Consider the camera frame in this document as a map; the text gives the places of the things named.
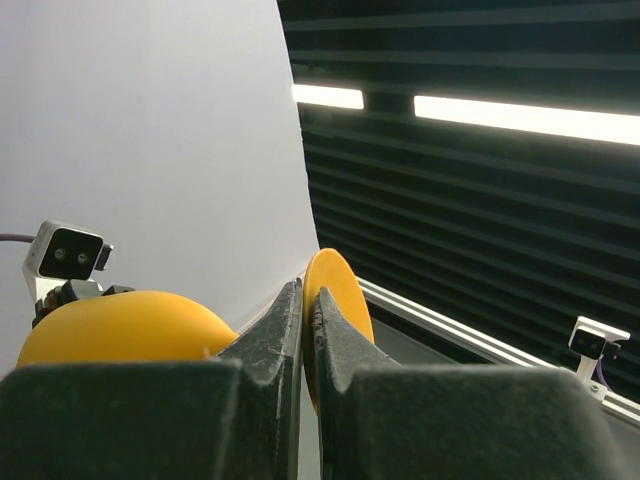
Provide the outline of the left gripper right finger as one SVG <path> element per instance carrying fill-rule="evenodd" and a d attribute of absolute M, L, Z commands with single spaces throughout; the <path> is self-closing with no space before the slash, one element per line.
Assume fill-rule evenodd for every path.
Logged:
<path fill-rule="evenodd" d="M 322 289 L 313 305 L 325 479 L 621 479 L 596 402 L 562 369 L 403 366 Z"/>

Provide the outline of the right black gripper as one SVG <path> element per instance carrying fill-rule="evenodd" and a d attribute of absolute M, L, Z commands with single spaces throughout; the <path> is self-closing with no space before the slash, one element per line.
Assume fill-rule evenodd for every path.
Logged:
<path fill-rule="evenodd" d="M 122 285 L 112 285 L 106 290 L 93 281 L 67 280 L 61 286 L 51 289 L 43 298 L 36 301 L 35 318 L 32 327 L 35 328 L 48 314 L 64 305 L 75 301 L 99 298 L 109 295 L 134 291 L 134 288 Z"/>

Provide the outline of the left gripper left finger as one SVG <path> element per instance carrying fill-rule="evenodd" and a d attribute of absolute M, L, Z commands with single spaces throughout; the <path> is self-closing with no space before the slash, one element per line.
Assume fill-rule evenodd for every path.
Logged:
<path fill-rule="evenodd" d="M 5 479 L 294 479 L 302 286 L 200 362 L 33 366 L 1 383 Z"/>

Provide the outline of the yellow wine glass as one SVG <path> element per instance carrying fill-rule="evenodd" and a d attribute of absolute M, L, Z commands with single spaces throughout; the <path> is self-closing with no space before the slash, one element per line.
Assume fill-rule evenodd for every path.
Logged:
<path fill-rule="evenodd" d="M 335 249 L 323 248 L 306 268 L 303 357 L 308 389 L 315 389 L 312 309 L 328 289 L 346 321 L 375 340 L 355 273 Z M 27 336 L 16 365 L 198 361 L 222 352 L 238 334 L 203 305 L 175 293 L 132 291 L 75 301 L 48 314 Z"/>

